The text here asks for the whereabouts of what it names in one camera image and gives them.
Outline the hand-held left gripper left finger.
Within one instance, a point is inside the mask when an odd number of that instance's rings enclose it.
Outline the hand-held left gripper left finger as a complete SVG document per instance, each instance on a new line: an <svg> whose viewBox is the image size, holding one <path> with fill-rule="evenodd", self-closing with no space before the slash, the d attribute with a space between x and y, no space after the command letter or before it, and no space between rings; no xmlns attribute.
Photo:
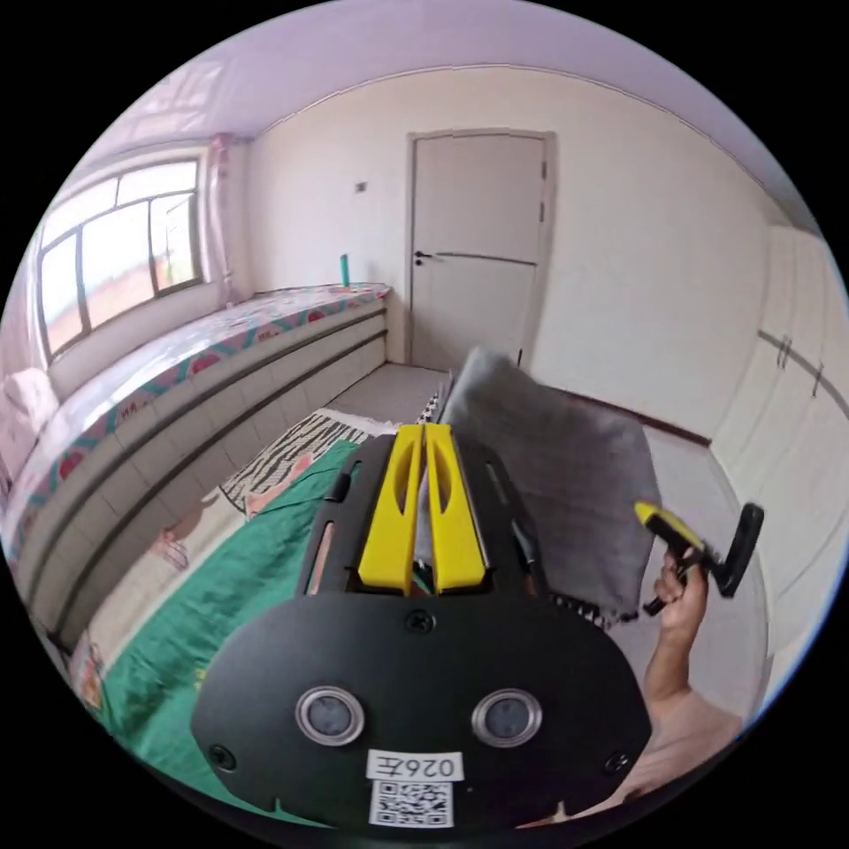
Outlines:
<svg viewBox="0 0 849 849"><path fill-rule="evenodd" d="M422 424L411 424L392 438L357 568L368 590L411 591L424 436Z"/></svg>

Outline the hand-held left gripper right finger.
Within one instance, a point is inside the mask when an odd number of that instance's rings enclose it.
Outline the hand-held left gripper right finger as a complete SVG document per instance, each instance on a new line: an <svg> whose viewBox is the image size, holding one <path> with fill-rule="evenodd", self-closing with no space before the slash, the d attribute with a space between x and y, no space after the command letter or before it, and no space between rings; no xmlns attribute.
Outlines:
<svg viewBox="0 0 849 849"><path fill-rule="evenodd" d="M449 426L424 426L432 574L437 594L477 591L486 562L478 539L461 455Z"/></svg>

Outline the person's right hand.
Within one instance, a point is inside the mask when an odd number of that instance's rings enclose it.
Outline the person's right hand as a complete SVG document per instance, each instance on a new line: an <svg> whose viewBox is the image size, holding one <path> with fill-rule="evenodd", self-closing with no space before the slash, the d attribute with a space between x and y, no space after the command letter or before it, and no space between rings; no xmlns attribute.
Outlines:
<svg viewBox="0 0 849 849"><path fill-rule="evenodd" d="M654 582L654 591L663 604L662 632L676 638L693 639L708 604L708 578L701 565L691 565L680 577L677 562L667 551L660 576Z"/></svg>

